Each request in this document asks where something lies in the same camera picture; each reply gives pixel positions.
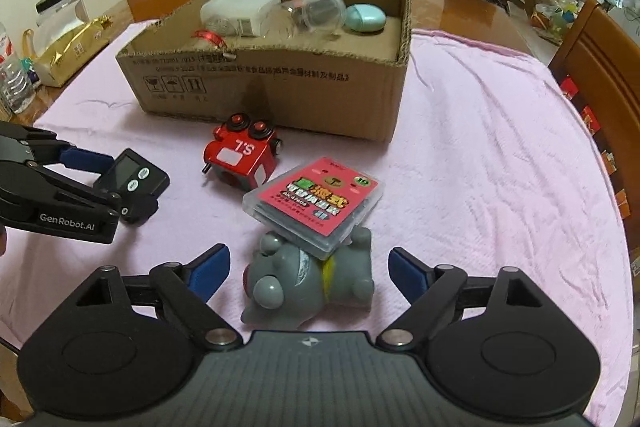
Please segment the white rectangular box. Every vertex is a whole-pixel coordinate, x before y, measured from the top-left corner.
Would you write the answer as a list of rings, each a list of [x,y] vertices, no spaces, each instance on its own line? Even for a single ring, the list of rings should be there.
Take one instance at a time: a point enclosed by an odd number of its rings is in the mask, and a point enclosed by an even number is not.
[[[262,37],[271,11],[281,0],[208,0],[200,9],[203,26],[221,37]]]

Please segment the wooden chair right side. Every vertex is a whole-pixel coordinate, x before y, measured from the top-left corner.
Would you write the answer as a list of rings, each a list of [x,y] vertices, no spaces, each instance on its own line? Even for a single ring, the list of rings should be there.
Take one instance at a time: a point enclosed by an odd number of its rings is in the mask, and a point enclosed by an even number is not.
[[[639,46],[600,3],[587,0],[549,69],[597,144],[633,251],[639,247]]]

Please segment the gold foil bag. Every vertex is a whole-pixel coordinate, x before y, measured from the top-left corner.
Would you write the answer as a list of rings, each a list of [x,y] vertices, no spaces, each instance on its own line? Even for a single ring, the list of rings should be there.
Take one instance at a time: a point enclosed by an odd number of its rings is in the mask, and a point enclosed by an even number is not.
[[[22,35],[22,51],[32,61],[32,69],[43,86],[62,88],[109,43],[107,29],[113,20],[107,15],[67,31],[42,52],[37,52],[34,31],[26,29]]]

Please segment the clear bottle red band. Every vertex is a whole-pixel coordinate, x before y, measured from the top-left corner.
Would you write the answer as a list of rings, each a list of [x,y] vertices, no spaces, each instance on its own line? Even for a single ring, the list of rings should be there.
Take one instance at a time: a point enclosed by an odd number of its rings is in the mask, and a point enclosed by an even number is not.
[[[218,53],[230,61],[236,59],[236,54],[229,48],[224,37],[206,28],[194,31],[184,48],[188,51]]]

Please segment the clear round plastic jar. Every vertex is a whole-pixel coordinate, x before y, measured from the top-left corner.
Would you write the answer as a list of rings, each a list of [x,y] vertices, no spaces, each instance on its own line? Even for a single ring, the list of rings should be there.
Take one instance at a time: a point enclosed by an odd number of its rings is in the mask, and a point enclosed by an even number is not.
[[[303,34],[329,35],[344,25],[346,5],[343,0],[288,0],[270,15],[270,28],[287,37]]]

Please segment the pink tablecloth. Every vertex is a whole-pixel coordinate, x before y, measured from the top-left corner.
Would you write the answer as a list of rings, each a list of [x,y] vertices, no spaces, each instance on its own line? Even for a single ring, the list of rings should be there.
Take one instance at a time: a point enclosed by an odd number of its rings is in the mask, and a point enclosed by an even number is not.
[[[47,110],[39,126],[88,150],[132,148],[169,174],[157,213],[121,227],[110,245],[9,231],[1,259],[1,335],[20,345],[100,265],[143,274],[187,262],[217,243],[231,272],[212,305],[238,324],[242,273],[264,227],[236,188],[202,173],[205,122],[144,113],[116,55],[130,26]],[[610,178],[582,118],[533,57],[443,32],[418,31],[396,131],[387,144],[284,130],[278,168],[320,157],[374,176],[383,195],[367,217],[375,295],[369,312],[326,309],[321,329],[377,334],[406,309],[390,281],[396,246],[428,265],[491,277],[522,269],[596,346],[602,364],[588,417],[617,421],[630,366],[634,304],[623,221]]]

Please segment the cardboard box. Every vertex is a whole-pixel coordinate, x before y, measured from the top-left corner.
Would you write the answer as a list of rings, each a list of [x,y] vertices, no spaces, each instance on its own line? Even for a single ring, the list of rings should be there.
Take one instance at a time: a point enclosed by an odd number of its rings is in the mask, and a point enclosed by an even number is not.
[[[244,112],[281,127],[390,142],[409,63],[411,0],[344,0],[385,13],[373,36],[297,31],[271,15],[267,35],[229,36],[222,46],[194,39],[207,1],[186,2],[118,52],[146,113],[224,120]]]

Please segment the black digital timer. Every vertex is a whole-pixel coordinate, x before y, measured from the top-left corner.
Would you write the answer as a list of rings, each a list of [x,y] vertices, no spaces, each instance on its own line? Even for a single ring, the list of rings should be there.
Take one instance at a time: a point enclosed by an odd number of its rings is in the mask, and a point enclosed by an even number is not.
[[[93,187],[119,196],[119,217],[127,225],[143,225],[158,209],[158,199],[169,186],[168,174],[131,148],[102,173]]]

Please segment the clear jar black lid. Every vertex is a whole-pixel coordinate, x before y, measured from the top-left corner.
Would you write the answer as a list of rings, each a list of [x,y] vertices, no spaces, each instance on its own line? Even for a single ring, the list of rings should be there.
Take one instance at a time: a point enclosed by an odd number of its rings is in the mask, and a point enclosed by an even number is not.
[[[84,0],[39,0],[35,9],[38,14],[35,40],[43,49],[90,22]]]

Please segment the grey cartoon figurine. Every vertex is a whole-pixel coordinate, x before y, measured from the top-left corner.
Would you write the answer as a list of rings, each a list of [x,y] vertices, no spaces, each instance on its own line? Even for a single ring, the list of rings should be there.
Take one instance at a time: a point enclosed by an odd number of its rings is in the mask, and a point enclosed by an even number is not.
[[[264,234],[243,273],[241,321],[292,331],[327,306],[370,311],[375,292],[371,246],[371,231],[356,227],[345,244],[320,260],[277,233]]]

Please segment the pink card case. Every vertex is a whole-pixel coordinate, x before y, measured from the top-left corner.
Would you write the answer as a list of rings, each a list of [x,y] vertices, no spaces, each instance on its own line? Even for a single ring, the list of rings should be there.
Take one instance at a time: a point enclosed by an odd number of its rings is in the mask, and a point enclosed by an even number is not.
[[[246,193],[243,210],[305,253],[326,260],[361,225],[385,184],[321,157]]]

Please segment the red toy train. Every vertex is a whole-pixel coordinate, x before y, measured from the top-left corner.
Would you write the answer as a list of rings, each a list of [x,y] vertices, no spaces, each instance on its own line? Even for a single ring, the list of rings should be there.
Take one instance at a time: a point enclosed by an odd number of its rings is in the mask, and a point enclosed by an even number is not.
[[[203,153],[202,173],[213,172],[248,192],[264,185],[276,170],[282,140],[270,122],[236,113],[214,129],[213,137]]]

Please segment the teal egg-shaped case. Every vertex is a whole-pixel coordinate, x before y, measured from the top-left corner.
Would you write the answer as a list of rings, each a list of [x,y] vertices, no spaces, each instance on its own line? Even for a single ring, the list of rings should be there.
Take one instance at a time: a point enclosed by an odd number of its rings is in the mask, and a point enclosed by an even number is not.
[[[346,9],[344,26],[360,34],[373,34],[384,29],[386,14],[378,6],[367,3],[349,5]]]

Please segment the plastic water bottle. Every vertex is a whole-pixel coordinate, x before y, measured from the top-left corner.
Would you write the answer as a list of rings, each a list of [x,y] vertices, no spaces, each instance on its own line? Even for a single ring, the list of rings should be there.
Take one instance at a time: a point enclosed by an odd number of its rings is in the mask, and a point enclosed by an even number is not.
[[[0,24],[0,70],[3,100],[13,114],[25,112],[35,100],[36,92],[3,24]]]

